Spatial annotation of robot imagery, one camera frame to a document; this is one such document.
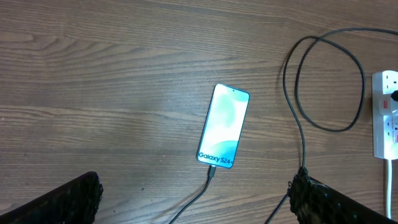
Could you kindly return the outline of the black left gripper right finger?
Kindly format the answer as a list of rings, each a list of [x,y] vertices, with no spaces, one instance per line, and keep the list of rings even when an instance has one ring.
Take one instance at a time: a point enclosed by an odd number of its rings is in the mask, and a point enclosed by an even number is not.
[[[304,167],[289,183],[287,195],[300,224],[397,224],[310,177]]]

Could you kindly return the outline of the blue Galaxy smartphone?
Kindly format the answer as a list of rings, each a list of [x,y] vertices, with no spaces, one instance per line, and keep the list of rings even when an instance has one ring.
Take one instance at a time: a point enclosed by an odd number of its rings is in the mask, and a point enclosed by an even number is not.
[[[249,100],[246,91],[220,83],[215,86],[197,151],[199,162],[232,168]]]

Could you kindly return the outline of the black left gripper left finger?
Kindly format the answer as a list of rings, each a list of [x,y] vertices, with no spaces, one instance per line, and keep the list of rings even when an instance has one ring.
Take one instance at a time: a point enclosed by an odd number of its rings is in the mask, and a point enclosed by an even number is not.
[[[1,215],[1,224],[92,224],[102,194],[98,174],[90,171]]]

